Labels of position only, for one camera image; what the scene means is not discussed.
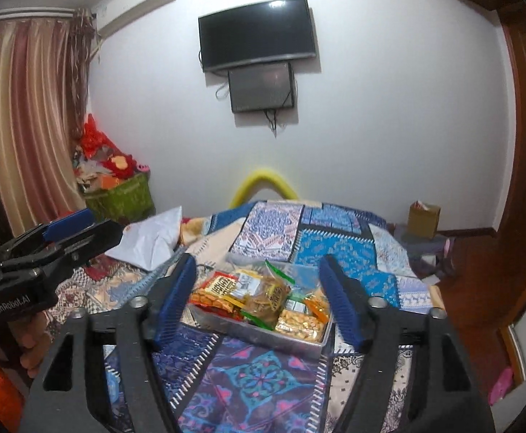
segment curtain rod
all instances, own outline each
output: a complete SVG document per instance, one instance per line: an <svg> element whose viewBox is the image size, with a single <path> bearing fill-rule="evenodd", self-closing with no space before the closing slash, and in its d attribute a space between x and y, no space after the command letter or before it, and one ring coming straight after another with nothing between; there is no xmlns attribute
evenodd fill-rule
<svg viewBox="0 0 526 433"><path fill-rule="evenodd" d="M70 8L12 8L0 9L0 21L16 18L71 18L74 9Z"/></svg>

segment clear plastic box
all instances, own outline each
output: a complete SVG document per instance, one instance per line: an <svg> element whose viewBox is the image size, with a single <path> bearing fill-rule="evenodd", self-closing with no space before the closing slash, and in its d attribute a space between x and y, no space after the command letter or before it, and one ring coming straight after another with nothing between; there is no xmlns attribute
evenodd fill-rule
<svg viewBox="0 0 526 433"><path fill-rule="evenodd" d="M297 282L296 287L304 293L314 290L319 282L318 270L314 267L297 266L285 262L270 261L270 263L288 276L294 278ZM261 274L269 272L265 265L265 260L252 259L231 253L228 253L225 259L215 267L217 271L229 273L238 268L250 268ZM322 341L310 342L295 337L289 337L288 335L280 334L279 332L259 328L246 322L224 318L211 312L203 311L203 309L200 309L193 304L190 304L189 308L201 328L240 338L254 345L281 350L286 353L296 354L309 359L319 359L323 349L327 345L327 340L333 324L333 316L331 316L325 325Z"/></svg>

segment striped curtain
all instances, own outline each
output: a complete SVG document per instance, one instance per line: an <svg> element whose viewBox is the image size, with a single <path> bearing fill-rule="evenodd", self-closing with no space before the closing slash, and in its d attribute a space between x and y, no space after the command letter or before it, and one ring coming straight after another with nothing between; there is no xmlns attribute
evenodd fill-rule
<svg viewBox="0 0 526 433"><path fill-rule="evenodd" d="M71 165L83 122L71 28L71 19L0 21L0 198L14 235L84 208Z"/></svg>

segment hand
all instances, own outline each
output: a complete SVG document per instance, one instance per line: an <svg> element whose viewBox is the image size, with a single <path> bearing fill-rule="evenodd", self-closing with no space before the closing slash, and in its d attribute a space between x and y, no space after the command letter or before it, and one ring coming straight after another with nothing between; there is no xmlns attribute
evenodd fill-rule
<svg viewBox="0 0 526 433"><path fill-rule="evenodd" d="M24 350L20 364L28 370L28 376L32 378L38 374L40 363L50 348L50 337L44 332L46 324L46 315L43 312L8 324L14 338Z"/></svg>

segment cardboard box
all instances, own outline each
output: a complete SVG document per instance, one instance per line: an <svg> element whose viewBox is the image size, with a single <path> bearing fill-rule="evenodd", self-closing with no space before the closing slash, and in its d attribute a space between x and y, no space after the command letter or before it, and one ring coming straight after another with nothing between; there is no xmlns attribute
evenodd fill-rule
<svg viewBox="0 0 526 433"><path fill-rule="evenodd" d="M440 221L441 207L425 204L429 210L416 208L415 204L409 207L409 219L407 221L407 232L431 239L437 231L437 223Z"/></svg>

